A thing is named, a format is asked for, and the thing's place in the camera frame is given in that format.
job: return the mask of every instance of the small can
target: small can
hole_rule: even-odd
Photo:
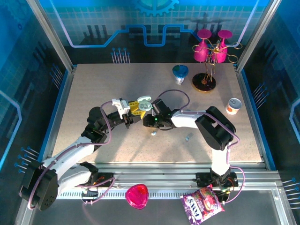
[[[230,115],[234,115],[238,112],[238,110],[242,107],[241,101],[239,101],[237,98],[231,98],[228,101],[228,104],[226,106],[226,112]]]

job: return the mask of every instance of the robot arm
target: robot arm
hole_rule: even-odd
[[[228,133],[221,125],[215,125],[215,121],[205,114],[211,115],[225,125],[232,133],[236,129],[234,125],[214,106],[206,111],[171,111],[161,99],[156,99],[153,103],[155,116],[147,115],[143,124],[153,128],[197,128],[200,130],[205,141],[212,149],[212,166],[210,170],[210,180],[203,182],[208,184],[213,181],[214,186],[222,186],[226,183],[230,175],[230,164],[227,162],[227,147],[233,140],[233,136]]]
[[[129,128],[131,124],[141,120],[140,116],[133,115],[128,110],[129,103],[127,101],[113,99],[112,104],[117,106],[118,111],[106,116],[111,129],[120,124],[125,124]],[[25,200],[29,200],[35,184],[39,182],[31,200],[31,204],[39,210],[49,208],[57,195],[66,188],[72,188],[80,184],[90,185],[99,178],[100,175],[95,166],[87,162],[79,165],[76,165],[76,163],[100,147],[100,145],[93,145],[93,143],[104,143],[107,138],[108,126],[100,107],[94,107],[90,110],[87,122],[88,125],[84,132],[68,148],[42,163],[32,161],[28,165],[19,195]]]
[[[125,124],[129,128],[131,124],[141,120],[141,117],[144,115],[143,111],[153,108],[156,115],[148,114],[144,117],[144,126],[199,129],[207,144],[212,148],[213,160],[210,174],[204,174],[204,178],[199,178],[200,180],[197,180],[197,183],[201,181],[204,186],[212,183],[214,186],[225,187],[227,178],[232,176],[229,164],[226,161],[226,155],[228,144],[233,140],[233,136],[220,125],[213,126],[215,122],[208,116],[199,115],[191,111],[184,112],[179,109],[171,111],[161,99],[155,100],[152,104],[147,102],[148,100],[149,97],[143,97],[139,103],[141,106],[131,109],[129,102],[122,99],[113,99],[112,105],[115,105],[118,110],[107,115],[110,127],[114,129],[119,124]],[[231,132],[235,132],[233,124],[217,108],[212,106],[202,112],[217,118]],[[31,204],[39,210],[45,210],[52,205],[57,195],[66,188],[72,188],[80,184],[90,185],[98,180],[99,173],[95,166],[87,162],[74,166],[82,158],[92,154],[100,147],[99,145],[93,145],[93,143],[104,143],[107,138],[108,126],[100,111],[100,107],[94,107],[90,110],[87,122],[88,125],[81,137],[67,149],[42,163],[32,161],[28,165],[19,195],[25,200],[29,200],[30,195],[34,192]],[[53,164],[51,170],[47,170],[46,168],[51,164]],[[33,191],[36,183],[39,183],[39,185]]]

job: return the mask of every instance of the purple snack bag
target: purple snack bag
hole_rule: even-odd
[[[199,225],[218,212],[224,211],[211,185],[180,198],[191,225]]]

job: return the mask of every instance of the pink bowl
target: pink bowl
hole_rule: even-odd
[[[132,186],[126,192],[125,198],[129,205],[131,205],[133,208],[142,210],[146,207],[149,199],[147,186],[144,184],[137,184]]]

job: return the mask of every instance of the table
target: table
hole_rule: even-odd
[[[57,154],[82,133],[91,108],[113,98],[128,101],[150,95],[155,99],[168,89],[185,91],[191,99],[190,110],[206,110],[216,106],[236,127],[241,142],[231,149],[231,162],[261,162],[248,113],[231,63],[216,65],[214,77],[216,88],[210,93],[193,89],[191,80],[205,72],[202,63],[183,63],[189,74],[182,85],[176,85],[172,68],[176,63],[149,64],[79,64],[68,96],[53,154]],[[179,108],[187,102],[182,93],[168,92],[162,97],[170,109]],[[238,98],[243,106],[236,115],[229,115],[225,106],[230,98]],[[116,111],[115,106],[105,107],[107,114]],[[112,132],[112,142],[99,148],[82,161],[108,162],[211,162],[211,149],[200,131],[192,128],[176,128],[158,131],[151,135],[153,128],[144,127],[142,121],[126,129],[117,126]]]

